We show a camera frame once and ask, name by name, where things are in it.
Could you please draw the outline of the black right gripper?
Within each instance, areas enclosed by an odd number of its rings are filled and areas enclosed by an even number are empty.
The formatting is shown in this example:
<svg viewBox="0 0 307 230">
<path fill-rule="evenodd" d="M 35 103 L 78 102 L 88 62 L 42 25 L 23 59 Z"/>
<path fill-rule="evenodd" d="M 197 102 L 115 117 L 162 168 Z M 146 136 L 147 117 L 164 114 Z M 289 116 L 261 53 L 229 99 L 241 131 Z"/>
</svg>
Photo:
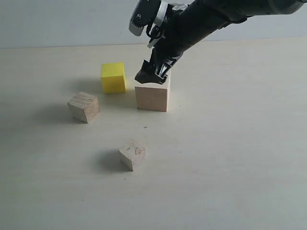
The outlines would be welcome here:
<svg viewBox="0 0 307 230">
<path fill-rule="evenodd" d="M 150 62 L 144 60 L 134 79 L 140 83 L 164 84 L 170 70 L 189 48 L 180 28 L 179 14 L 165 24 L 164 35 L 153 46 Z"/>
</svg>

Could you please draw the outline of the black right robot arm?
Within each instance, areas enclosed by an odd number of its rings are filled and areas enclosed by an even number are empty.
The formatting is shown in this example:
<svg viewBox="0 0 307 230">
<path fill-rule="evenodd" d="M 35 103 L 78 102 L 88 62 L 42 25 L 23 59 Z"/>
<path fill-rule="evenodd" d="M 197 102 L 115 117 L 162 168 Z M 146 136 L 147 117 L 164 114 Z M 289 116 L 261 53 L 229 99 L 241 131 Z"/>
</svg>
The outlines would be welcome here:
<svg viewBox="0 0 307 230">
<path fill-rule="evenodd" d="M 152 54 L 135 80 L 164 84 L 183 53 L 213 32 L 254 16 L 293 14 L 304 4 L 305 0 L 195 0 L 190 4 L 141 0 L 131 16 L 129 31 L 135 36 L 145 31 Z"/>
</svg>

